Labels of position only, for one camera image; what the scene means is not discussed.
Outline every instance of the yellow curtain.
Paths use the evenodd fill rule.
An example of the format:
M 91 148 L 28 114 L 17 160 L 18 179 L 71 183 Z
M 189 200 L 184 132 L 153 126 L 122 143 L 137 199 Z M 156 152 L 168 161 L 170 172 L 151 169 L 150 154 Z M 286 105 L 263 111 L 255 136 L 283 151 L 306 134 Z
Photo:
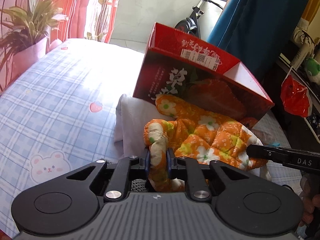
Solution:
M 320 7 L 320 0 L 309 0 L 301 18 L 311 23 L 313 18 L 316 16 L 316 13 L 319 7 Z

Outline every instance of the human hand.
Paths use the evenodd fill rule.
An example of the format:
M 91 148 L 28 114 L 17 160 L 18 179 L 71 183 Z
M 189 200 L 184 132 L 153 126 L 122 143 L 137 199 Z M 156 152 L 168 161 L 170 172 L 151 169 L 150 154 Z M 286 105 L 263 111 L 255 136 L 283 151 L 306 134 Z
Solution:
M 302 202 L 304 211 L 299 226 L 302 227 L 304 224 L 310 224 L 313 221 L 313 211 L 316 207 L 320 207 L 320 194 L 314 195 L 313 198 L 309 197 L 311 187 L 307 177 L 301 178 L 300 186 L 303 190 L 301 195 L 303 196 Z

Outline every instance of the cartoon bear face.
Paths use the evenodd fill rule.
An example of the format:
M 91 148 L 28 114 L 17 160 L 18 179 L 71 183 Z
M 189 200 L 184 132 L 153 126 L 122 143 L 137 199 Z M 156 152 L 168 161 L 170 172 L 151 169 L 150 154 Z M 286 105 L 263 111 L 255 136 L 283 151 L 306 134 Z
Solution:
M 54 151 L 50 157 L 35 155 L 30 160 L 31 179 L 35 183 L 43 183 L 71 171 L 71 165 L 60 151 Z

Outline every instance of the gray gripper base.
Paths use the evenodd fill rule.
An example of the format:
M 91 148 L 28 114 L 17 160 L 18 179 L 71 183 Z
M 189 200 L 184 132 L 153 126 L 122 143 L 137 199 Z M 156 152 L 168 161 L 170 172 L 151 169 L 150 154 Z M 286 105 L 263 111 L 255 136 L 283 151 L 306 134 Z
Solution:
M 276 237 L 242 235 L 224 225 L 207 203 L 189 200 L 185 193 L 130 193 L 107 203 L 97 217 L 62 236 L 20 233 L 15 240 L 295 240 L 293 233 Z

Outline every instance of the strawberry box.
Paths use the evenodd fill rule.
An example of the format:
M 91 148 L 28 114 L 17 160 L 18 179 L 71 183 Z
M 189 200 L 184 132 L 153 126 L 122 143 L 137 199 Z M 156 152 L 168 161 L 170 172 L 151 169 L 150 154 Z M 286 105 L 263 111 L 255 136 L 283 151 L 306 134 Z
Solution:
M 172 94 L 254 126 L 274 106 L 236 57 L 192 35 L 155 23 L 133 93 L 154 103 Z

